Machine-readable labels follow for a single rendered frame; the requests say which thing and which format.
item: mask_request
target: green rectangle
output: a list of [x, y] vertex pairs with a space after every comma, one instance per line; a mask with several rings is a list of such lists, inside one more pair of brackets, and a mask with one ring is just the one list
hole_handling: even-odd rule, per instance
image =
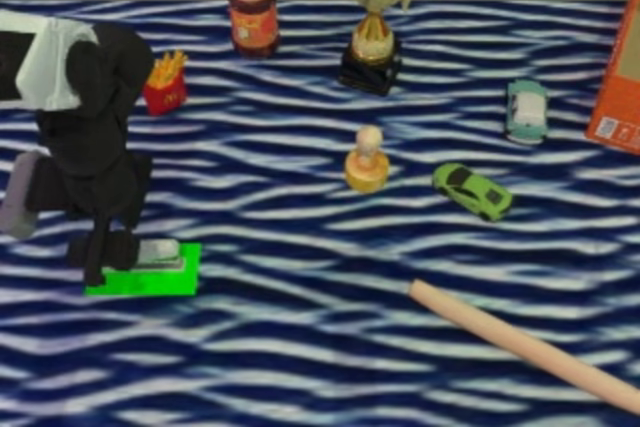
[[85, 294], [136, 295], [136, 296], [193, 296], [198, 289], [200, 269], [200, 244], [180, 244], [181, 270], [171, 271], [109, 271], [105, 283], [98, 287], [85, 287]]

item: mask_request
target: wooden bottle toy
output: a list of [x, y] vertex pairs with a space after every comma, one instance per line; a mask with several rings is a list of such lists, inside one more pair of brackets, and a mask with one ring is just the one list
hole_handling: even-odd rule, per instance
[[349, 186], [362, 194], [380, 190], [389, 175], [389, 159], [379, 150], [382, 132], [375, 125], [365, 125], [356, 136], [356, 149], [345, 161]]

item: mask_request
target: green toy car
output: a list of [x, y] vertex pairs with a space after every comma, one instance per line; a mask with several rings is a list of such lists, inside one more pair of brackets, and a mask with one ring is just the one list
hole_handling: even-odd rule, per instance
[[496, 222], [509, 212], [513, 195], [462, 164], [447, 163], [433, 173], [433, 187], [481, 219]]

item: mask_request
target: yellow fries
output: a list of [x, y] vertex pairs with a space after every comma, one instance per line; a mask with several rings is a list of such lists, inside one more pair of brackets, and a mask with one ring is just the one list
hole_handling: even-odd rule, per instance
[[154, 89], [166, 87], [180, 74], [188, 59], [181, 50], [176, 50], [173, 57], [165, 52], [162, 59], [156, 60], [147, 84]]

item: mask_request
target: table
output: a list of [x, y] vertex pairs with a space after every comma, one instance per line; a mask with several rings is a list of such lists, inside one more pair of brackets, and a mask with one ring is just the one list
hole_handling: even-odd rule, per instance
[[[193, 298], [91, 298], [61, 260], [86, 223], [41, 219], [0, 238], [0, 425], [632, 426], [630, 414], [449, 325], [406, 296], [422, 278], [640, 385], [640, 168], [583, 137], [622, 3], [416, 3], [388, 98], [334, 80], [363, 12], [286, 3], [267, 61], [231, 50], [221, 2], [5, 2], [132, 25], [183, 49], [189, 102], [131, 146], [155, 158], [138, 232], [203, 244]], [[543, 83], [549, 139], [502, 136], [506, 84]], [[0, 112], [0, 185], [35, 145]], [[384, 191], [348, 190], [343, 162], [379, 125]], [[492, 225], [437, 196], [462, 161], [508, 187]]]

